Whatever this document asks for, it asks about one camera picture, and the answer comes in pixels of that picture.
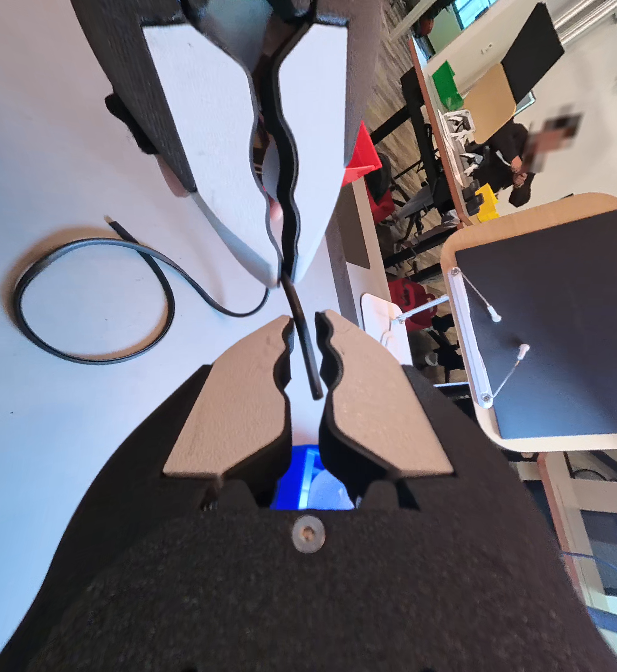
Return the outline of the long wooden desk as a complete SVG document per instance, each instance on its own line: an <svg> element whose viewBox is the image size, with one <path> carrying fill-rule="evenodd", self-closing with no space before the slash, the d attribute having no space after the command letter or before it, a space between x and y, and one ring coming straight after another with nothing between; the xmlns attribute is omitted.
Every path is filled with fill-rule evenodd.
<svg viewBox="0 0 617 672"><path fill-rule="evenodd" d="M428 70L428 60L419 48L415 38L408 40L411 58L414 63L415 74L420 84L424 106L428 114L435 146L439 152L439 160L446 175L448 189L453 200L456 214L460 219L458 228L472 226L478 223L469 215L464 200L464 190L470 185L470 180L464 174L463 164L460 159L460 147L456 144L444 123L445 108L442 105L434 80Z"/></svg>

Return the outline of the black wood-edged board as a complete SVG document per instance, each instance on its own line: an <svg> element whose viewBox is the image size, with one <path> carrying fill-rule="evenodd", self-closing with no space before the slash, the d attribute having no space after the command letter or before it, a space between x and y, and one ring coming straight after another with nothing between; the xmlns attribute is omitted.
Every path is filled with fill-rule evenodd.
<svg viewBox="0 0 617 672"><path fill-rule="evenodd" d="M513 119L518 105L564 55L546 3L535 4L501 62L468 91L464 109L473 122L473 140L484 145Z"/></svg>
<svg viewBox="0 0 617 672"><path fill-rule="evenodd" d="M478 424L516 452L617 449L617 198L453 233L441 268Z"/></svg>

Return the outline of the red bag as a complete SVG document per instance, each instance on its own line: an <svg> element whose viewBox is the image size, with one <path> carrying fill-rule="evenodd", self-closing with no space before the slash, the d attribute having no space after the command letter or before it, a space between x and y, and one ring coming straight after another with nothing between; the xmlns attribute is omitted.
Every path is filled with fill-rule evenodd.
<svg viewBox="0 0 617 672"><path fill-rule="evenodd" d="M425 288L408 278L398 278L388 281L390 301L397 305L403 313L426 305L436 299L435 295L428 293ZM436 316L438 307L434 306L413 316L405 321L407 332L428 330L432 328L432 319Z"/></svg>

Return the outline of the green plastic bin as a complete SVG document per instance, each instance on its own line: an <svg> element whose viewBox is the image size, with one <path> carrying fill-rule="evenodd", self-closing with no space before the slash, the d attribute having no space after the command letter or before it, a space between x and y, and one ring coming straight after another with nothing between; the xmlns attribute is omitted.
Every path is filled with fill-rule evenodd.
<svg viewBox="0 0 617 672"><path fill-rule="evenodd" d="M464 99L456 86L455 72L450 63L448 61L441 63L431 77L444 108L448 112L461 110L464 106Z"/></svg>

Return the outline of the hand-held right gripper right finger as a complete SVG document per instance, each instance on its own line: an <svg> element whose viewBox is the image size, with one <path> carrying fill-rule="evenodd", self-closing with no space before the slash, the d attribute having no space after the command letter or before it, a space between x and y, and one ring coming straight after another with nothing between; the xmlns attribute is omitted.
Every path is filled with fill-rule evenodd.
<svg viewBox="0 0 617 672"><path fill-rule="evenodd" d="M315 315L327 396L321 460L352 501L372 483L452 477L451 465L402 364L333 310Z"/></svg>

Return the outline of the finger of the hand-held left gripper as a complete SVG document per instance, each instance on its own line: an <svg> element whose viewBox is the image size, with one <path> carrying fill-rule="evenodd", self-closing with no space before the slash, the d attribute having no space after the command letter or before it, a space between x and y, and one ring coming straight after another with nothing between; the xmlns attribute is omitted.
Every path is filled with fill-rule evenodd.
<svg viewBox="0 0 617 672"><path fill-rule="evenodd" d="M195 182L193 200L239 264L276 288L281 254L254 170L259 112L250 73L189 23L145 26L143 35Z"/></svg>
<svg viewBox="0 0 617 672"><path fill-rule="evenodd" d="M271 136L263 186L283 214L282 269L295 284L330 222L346 162L347 28L303 26L263 75L263 120Z"/></svg>

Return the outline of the red plastic bin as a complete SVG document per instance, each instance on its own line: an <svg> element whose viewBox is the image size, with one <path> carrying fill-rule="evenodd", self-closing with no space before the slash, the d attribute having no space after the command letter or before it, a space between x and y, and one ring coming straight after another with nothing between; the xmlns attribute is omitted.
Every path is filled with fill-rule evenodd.
<svg viewBox="0 0 617 672"><path fill-rule="evenodd" d="M382 168L365 122L360 123L352 159L347 164L341 186L344 187Z"/></svg>

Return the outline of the person's left hand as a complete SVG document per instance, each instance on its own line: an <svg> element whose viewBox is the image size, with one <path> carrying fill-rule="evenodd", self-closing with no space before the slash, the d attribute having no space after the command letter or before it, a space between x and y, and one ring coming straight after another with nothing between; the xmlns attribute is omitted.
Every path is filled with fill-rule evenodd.
<svg viewBox="0 0 617 672"><path fill-rule="evenodd" d="M164 158L161 155L155 155L155 159L157 160L162 177L172 195L182 199L193 198L193 193L184 188L182 182L180 182L178 176L166 163Z"/></svg>

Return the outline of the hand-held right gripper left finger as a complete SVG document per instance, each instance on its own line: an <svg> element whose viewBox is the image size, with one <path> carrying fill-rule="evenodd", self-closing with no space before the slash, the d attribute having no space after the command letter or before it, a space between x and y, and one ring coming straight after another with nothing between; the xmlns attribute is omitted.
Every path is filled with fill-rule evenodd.
<svg viewBox="0 0 617 672"><path fill-rule="evenodd" d="M230 346L206 381L162 473L214 483L246 483L269 495L290 467L290 354L294 321L280 316Z"/></svg>

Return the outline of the white metal board stand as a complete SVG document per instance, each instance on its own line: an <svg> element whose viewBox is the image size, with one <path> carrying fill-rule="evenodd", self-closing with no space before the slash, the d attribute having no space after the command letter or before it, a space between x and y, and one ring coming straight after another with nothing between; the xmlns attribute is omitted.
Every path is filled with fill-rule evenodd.
<svg viewBox="0 0 617 672"><path fill-rule="evenodd" d="M454 266L449 269L448 283L448 294L406 312L403 312L400 307L392 302L375 297L369 293L363 294L360 300L363 328L367 334L392 354L400 364L410 364L411 352L405 323L414 315L429 311L431 308L445 302L451 303L456 330L459 335L460 350L462 351L463 361L469 377L472 399L479 407L490 409L493 407L495 398L514 373L517 366L525 360L531 347L527 343L522 343L518 346L514 366L498 388L493 388L472 323L471 305L469 302L470 294L476 295L481 300L493 323L500 323L502 317L472 281L467 278L461 268Z"/></svg>

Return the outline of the yellow plastic bin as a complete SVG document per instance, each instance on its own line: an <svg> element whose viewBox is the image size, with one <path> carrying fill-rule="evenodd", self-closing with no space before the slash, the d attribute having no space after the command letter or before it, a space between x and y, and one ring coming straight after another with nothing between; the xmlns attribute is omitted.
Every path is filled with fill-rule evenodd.
<svg viewBox="0 0 617 672"><path fill-rule="evenodd" d="M470 201L471 205L479 205L478 211L471 214L480 223L485 223L500 217L498 213L498 197L495 195L489 183L476 190Z"/></svg>

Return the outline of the blue plastic bin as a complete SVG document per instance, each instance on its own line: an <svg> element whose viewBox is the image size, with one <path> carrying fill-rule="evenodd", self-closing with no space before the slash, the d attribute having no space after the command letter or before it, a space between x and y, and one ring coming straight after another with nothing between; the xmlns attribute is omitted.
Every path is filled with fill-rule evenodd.
<svg viewBox="0 0 617 672"><path fill-rule="evenodd" d="M278 482L271 509L312 510L306 508L308 492L313 478L321 470L327 469L317 444L293 446L290 467Z"/></svg>

